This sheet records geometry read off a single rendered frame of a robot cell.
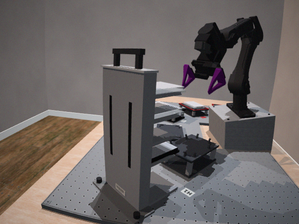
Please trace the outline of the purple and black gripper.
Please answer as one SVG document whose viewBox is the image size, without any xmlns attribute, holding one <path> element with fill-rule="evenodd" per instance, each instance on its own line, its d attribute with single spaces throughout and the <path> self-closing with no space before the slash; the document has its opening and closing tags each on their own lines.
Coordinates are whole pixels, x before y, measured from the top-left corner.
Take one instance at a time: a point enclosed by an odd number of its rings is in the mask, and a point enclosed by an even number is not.
<svg viewBox="0 0 299 224">
<path fill-rule="evenodd" d="M 210 61 L 201 61 L 193 60 L 191 62 L 192 66 L 195 67 L 195 73 L 188 64 L 184 65 L 184 75 L 182 86 L 187 87 L 195 78 L 208 80 L 209 76 L 212 76 L 211 83 L 209 85 L 208 94 L 210 95 L 215 90 L 221 88 L 226 84 L 225 73 L 220 63 L 210 62 Z M 186 82 L 188 74 L 188 79 Z M 213 87 L 215 82 L 218 81 L 217 85 Z"/>
</svg>

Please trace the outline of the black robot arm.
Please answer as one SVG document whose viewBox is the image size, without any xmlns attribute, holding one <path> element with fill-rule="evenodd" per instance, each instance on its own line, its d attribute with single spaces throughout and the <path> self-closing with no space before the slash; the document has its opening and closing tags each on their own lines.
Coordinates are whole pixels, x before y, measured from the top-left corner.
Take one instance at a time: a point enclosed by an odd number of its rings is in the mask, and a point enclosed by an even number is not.
<svg viewBox="0 0 299 224">
<path fill-rule="evenodd" d="M 233 48 L 239 38 L 242 41 L 241 52 L 228 81 L 233 103 L 226 103 L 226 106 L 240 118 L 251 118 L 256 114 L 247 107 L 247 95 L 250 94 L 249 68 L 254 51 L 263 40 L 258 17 L 238 18 L 237 23 L 221 30 L 215 22 L 207 23 L 198 31 L 194 49 L 201 52 L 197 60 L 220 63 L 227 49 Z"/>
</svg>

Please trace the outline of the white multi-well plate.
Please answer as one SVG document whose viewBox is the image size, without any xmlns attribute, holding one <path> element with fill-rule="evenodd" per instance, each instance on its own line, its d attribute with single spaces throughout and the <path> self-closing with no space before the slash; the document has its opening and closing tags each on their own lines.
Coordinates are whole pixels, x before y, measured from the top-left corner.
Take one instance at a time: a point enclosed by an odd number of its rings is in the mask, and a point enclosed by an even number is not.
<svg viewBox="0 0 299 224">
<path fill-rule="evenodd" d="M 186 90 L 184 90 L 184 86 L 176 85 L 176 84 L 170 84 L 165 82 L 157 82 L 156 85 L 156 94 L 161 93 L 168 93 L 168 92 L 176 92 L 180 91 L 181 93 L 185 93 Z"/>
</svg>

